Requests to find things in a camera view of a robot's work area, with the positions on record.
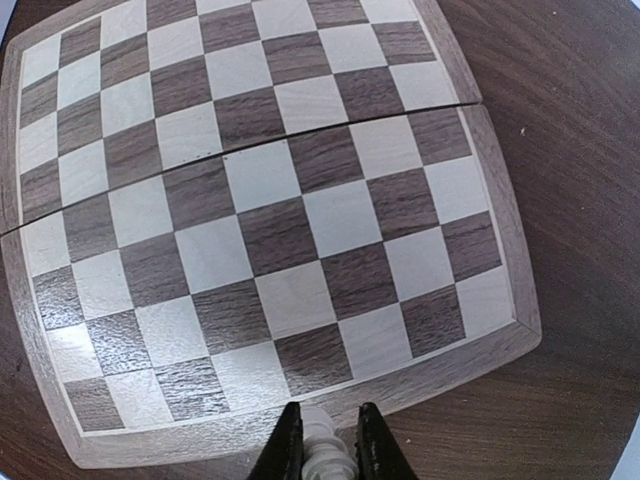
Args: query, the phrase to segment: light square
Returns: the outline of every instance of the light square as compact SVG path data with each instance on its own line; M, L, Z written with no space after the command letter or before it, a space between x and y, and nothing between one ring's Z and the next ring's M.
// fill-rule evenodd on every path
M100 47L110 47L146 31L146 1L125 2L102 13Z
M96 351L84 323L47 332L57 374L63 382L102 377Z
M320 262L258 277L256 286L274 339L336 321Z
M26 173L58 156L58 115L53 112L20 130L19 170Z
M242 150L225 158L236 212L300 195L300 186L286 141Z
M338 86L331 75L277 85L275 92L289 134L347 121Z
M458 103L440 62L392 65L390 70L405 110Z
M152 369L109 375L106 381L125 427L140 428L173 422Z
M351 125L365 178L421 167L416 140L405 116Z
M154 367L209 355L190 296L136 309Z
M400 301L453 284L453 272L440 227L385 243Z
M378 37L369 24L320 30L333 73L382 67L387 64Z
M118 250L74 263L73 276L85 319L133 308Z
M152 120L151 76L139 75L100 92L103 136Z
M364 180L309 193L304 205L320 258L382 240Z
M24 53L22 88L55 72L60 64L60 35L37 43Z
M100 52L92 53L58 71L58 109L100 91Z
M106 192L109 188L102 140L60 157L58 168L64 206Z
M261 0L251 5L262 40L316 29L306 0Z
M198 15L243 5L245 3L251 3L251 0L196 0Z
M173 230L161 177L110 192L109 203L119 247Z
M151 30L147 38L151 70L204 55L198 17L187 18Z
M425 167L440 223L487 210L484 181L474 157L464 157Z
M339 326L356 380L394 370L413 358L398 304L342 320Z
M371 23L409 22L418 15L409 0L360 0Z
M478 338L513 321L507 282L501 266L456 284L467 338Z
M232 411L263 409L290 397L273 342L214 355L211 360Z
M235 216L176 232L176 240L191 293L253 276Z
M29 273L37 277L71 262L62 213L54 213L22 228Z
M214 100L272 85L262 42L217 50L206 60Z
M157 118L156 128L165 169L222 151L212 102Z

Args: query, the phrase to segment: dark wood table surface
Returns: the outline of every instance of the dark wood table surface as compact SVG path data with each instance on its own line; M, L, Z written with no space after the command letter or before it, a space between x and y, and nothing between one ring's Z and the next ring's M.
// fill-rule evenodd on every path
M73 0L19 0L8 38ZM640 409L640 12L627 0L440 0L504 150L544 337L388 418L423 479L608 479ZM210 462L83 471L67 457L0 274L0 471L219 478Z

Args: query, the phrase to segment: wooden chessboard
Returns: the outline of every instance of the wooden chessboard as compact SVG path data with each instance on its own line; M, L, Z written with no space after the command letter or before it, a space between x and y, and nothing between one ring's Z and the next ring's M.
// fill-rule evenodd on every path
M511 361L540 326L434 0L85 0L9 45L2 250L84 467L241 455Z

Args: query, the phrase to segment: dark square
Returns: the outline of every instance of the dark square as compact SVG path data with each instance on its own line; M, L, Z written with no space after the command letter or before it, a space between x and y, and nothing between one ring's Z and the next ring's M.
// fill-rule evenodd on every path
M71 266L43 273L33 279L44 328L70 327L84 321Z
M173 233L123 247L120 255L134 306L146 307L189 294Z
M318 28L368 23L359 0L308 0Z
M156 117L211 101L203 56L153 70L151 87Z
M238 215L255 276L318 259L302 198Z
M55 112L57 107L58 72L54 72L22 90L20 128Z
M272 87L216 100L224 150L255 145L284 135L284 124Z
M164 27L198 14L196 0L147 0L147 28Z
M211 355L271 340L253 279L192 298Z
M109 188L118 188L162 171L153 120L104 139Z
M102 115L99 93L58 112L58 154L60 156L101 138Z
M323 258L322 269L338 320L398 302L382 243Z
M262 42L274 85L331 75L318 32Z
M201 15L200 30L205 53L260 40L250 4Z
M149 71L146 33L105 48L100 55L103 89Z
M389 65L431 62L436 59L418 22L378 23L373 25L373 30Z
M420 357L465 337L455 285L400 304L413 357Z
M385 241L438 225L438 215L422 168L367 181Z
M124 428L104 378L69 382L64 388L83 431Z
M176 230L235 214L221 158L167 172L163 180Z
M100 17L62 34L60 68L100 50Z
M62 216L72 262L118 248L107 194L72 205Z
M471 155L455 108L412 113L408 117L423 164L431 165Z
M447 223L442 234L456 282L502 264L489 212Z
M210 358L158 367L155 371L174 420L189 420L229 411Z
M328 325L275 341L291 395L352 380L338 325Z
M364 178L349 127L290 138L289 150L302 193Z
M349 120L357 122L402 113L404 107L389 67L335 75Z
M105 375L152 367L133 310L89 320L87 330Z
M20 175L20 185L25 223L62 208L57 158Z

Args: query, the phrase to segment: checkered pattern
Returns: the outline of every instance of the checkered pattern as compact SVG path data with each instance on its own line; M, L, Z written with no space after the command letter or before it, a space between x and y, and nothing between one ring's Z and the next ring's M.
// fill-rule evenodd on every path
M23 227L82 430L260 410L510 321L484 188L456 110L436 110L186 165Z
M24 54L21 224L184 163L457 103L410 0L130 0Z

